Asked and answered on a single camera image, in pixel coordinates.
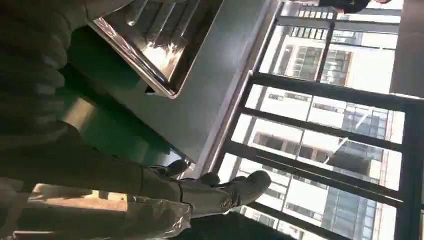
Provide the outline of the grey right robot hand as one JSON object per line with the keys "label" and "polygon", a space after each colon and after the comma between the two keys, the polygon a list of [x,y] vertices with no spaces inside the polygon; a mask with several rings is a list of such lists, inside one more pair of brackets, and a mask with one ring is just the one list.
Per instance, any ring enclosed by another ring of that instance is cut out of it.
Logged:
{"label": "grey right robot hand", "polygon": [[175,179],[187,165],[142,166],[86,144],[65,122],[0,129],[0,237],[28,240],[156,240],[257,200],[270,186],[258,170],[220,183],[207,173]]}

